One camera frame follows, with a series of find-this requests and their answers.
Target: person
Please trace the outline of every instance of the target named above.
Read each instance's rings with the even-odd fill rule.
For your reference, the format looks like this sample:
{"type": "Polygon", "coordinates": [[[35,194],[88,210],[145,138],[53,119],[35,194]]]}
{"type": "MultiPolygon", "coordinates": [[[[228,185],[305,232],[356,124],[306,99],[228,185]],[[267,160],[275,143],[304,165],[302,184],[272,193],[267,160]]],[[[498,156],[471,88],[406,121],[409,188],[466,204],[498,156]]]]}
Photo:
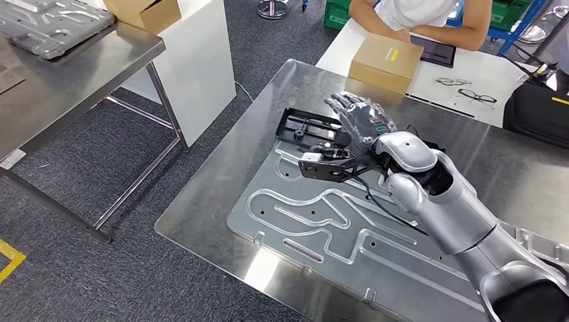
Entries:
{"type": "Polygon", "coordinates": [[[467,50],[478,50],[488,33],[492,0],[464,0],[462,27],[446,27],[457,0],[352,0],[350,16],[374,34],[409,42],[409,32],[467,50]]]}

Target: eyeglasses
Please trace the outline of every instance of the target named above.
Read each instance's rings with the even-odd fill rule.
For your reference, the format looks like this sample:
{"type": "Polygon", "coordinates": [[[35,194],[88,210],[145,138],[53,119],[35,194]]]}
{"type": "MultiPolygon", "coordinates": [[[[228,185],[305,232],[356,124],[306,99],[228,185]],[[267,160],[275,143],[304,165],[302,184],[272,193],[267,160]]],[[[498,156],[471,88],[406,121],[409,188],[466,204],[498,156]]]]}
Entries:
{"type": "Polygon", "coordinates": [[[479,102],[494,104],[498,101],[494,97],[488,95],[478,95],[470,89],[458,89],[458,93],[479,102]]]}
{"type": "Polygon", "coordinates": [[[472,83],[469,80],[466,79],[451,79],[451,78],[437,78],[435,79],[435,82],[439,83],[439,84],[443,84],[445,86],[462,86],[462,85],[472,85],[472,83]]]}

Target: stainless steel table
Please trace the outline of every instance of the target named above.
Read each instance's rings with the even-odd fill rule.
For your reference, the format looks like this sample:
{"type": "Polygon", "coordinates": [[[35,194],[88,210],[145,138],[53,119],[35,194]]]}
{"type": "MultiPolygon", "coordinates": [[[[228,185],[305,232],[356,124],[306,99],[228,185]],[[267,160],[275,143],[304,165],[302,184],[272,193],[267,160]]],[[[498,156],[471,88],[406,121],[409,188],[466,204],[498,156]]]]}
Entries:
{"type": "MultiPolygon", "coordinates": [[[[346,78],[289,60],[156,222],[156,231],[317,321],[388,321],[335,286],[238,237],[227,215],[275,143],[287,107],[334,116],[324,98],[346,78]]],[[[406,98],[379,101],[405,128],[447,149],[502,220],[569,244],[569,151],[406,98]]]]}
{"type": "Polygon", "coordinates": [[[162,38],[122,23],[107,28],[58,60],[45,61],[19,48],[12,48],[21,62],[15,72],[25,81],[0,95],[0,161],[15,158],[20,162],[22,159],[17,156],[23,154],[18,152],[34,153],[103,99],[172,129],[176,138],[94,225],[9,171],[13,165],[0,168],[0,180],[45,205],[82,231],[108,242],[109,236],[100,231],[106,220],[178,143],[181,142],[187,150],[170,101],[152,63],[165,49],[162,38]],[[148,70],[170,121],[108,96],[143,67],[148,70]]]}

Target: brown cardboard box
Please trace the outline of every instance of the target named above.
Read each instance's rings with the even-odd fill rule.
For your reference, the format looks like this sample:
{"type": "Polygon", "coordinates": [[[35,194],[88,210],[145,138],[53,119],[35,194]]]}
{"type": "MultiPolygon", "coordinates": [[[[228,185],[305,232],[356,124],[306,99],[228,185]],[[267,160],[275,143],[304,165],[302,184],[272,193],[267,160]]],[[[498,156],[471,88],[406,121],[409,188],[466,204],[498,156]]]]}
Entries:
{"type": "Polygon", "coordinates": [[[352,60],[348,77],[404,95],[422,53],[421,46],[369,34],[352,60]]]}
{"type": "Polygon", "coordinates": [[[182,14],[178,0],[103,0],[107,10],[120,22],[159,34],[182,14]]]}

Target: black glove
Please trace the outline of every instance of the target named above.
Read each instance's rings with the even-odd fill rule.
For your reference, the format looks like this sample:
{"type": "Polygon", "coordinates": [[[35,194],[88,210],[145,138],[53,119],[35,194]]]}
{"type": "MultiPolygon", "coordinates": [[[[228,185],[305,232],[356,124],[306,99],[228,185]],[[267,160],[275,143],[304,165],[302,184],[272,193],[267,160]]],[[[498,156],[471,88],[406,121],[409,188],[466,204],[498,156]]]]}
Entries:
{"type": "Polygon", "coordinates": [[[397,131],[391,117],[369,99],[344,92],[333,94],[324,103],[338,114],[342,129],[352,137],[349,149],[354,157],[367,154],[378,136],[397,131]]]}

